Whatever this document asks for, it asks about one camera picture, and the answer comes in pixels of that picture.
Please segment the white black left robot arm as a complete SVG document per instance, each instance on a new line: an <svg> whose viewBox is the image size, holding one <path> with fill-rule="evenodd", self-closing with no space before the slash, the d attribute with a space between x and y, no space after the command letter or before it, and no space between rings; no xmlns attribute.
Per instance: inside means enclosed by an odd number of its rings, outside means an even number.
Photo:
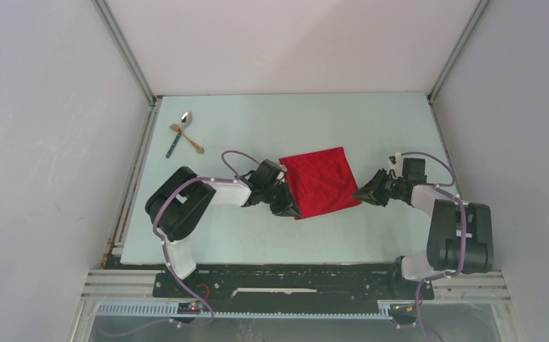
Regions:
<svg viewBox="0 0 549 342"><path fill-rule="evenodd" d="M176 170L145 203L165 265L173 274L170 288L184 297L196 291L197 277L193 272L197 263L188 237L208 207L252 207L261 203L267 204L277 217L302 216L286 172L271 160L264 160L255 170L231 179L201 177L186 166Z"/></svg>

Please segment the red satin napkin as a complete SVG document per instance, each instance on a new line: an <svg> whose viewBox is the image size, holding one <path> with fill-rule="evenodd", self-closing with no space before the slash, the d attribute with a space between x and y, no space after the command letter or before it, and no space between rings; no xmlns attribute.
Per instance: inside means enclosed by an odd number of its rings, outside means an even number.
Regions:
<svg viewBox="0 0 549 342"><path fill-rule="evenodd" d="M301 219L330 214L361 204L344 148L283 157L286 181L302 215Z"/></svg>

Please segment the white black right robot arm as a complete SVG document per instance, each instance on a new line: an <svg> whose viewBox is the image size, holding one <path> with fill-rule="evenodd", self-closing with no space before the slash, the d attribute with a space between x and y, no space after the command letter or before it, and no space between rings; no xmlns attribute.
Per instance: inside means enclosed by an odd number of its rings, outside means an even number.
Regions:
<svg viewBox="0 0 549 342"><path fill-rule="evenodd" d="M433 281L461 274L485 274L494 259L491 208L467 202L449 192L456 176L442 160L425 152L398 152L388 166L353 194L378 207L402 201L430 219L426 248L395 260L387 278L389 293L408 296L415 281Z"/></svg>

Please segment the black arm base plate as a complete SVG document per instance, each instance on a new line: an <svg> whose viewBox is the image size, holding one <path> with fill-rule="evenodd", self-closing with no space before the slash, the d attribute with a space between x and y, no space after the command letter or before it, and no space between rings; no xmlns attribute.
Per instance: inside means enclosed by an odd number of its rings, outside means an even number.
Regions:
<svg viewBox="0 0 549 342"><path fill-rule="evenodd" d="M387 263L200 264L184 279L160 272L153 297L189 299L194 291L213 311L288 314L372 314L384 301L414 302L417 282Z"/></svg>

